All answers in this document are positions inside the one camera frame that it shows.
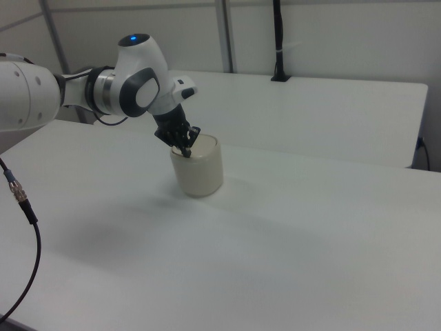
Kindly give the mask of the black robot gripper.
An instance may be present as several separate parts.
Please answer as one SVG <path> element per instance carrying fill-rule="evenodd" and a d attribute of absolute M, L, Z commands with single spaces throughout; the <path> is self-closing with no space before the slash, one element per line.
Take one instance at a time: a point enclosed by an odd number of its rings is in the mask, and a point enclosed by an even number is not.
<path fill-rule="evenodd" d="M 197 140 L 201 129 L 189 126 L 182 106 L 176 106 L 166 114 L 153 116 L 158 128 L 155 136 L 168 146 L 172 147 L 174 154 L 184 158 L 192 155 L 191 147 Z"/>

